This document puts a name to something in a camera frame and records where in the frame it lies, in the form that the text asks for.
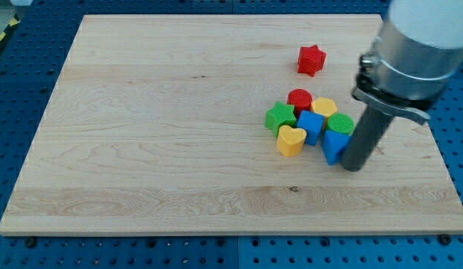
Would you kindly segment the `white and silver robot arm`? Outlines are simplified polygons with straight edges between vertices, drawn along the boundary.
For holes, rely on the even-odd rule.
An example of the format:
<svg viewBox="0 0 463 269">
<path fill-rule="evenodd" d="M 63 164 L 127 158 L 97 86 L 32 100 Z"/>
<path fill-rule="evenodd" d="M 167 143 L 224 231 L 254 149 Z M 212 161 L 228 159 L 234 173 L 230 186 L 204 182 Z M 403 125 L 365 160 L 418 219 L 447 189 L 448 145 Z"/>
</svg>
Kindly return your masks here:
<svg viewBox="0 0 463 269">
<path fill-rule="evenodd" d="M 392 0 L 352 91 L 361 123 L 420 125 L 463 61 L 463 0 Z"/>
</svg>

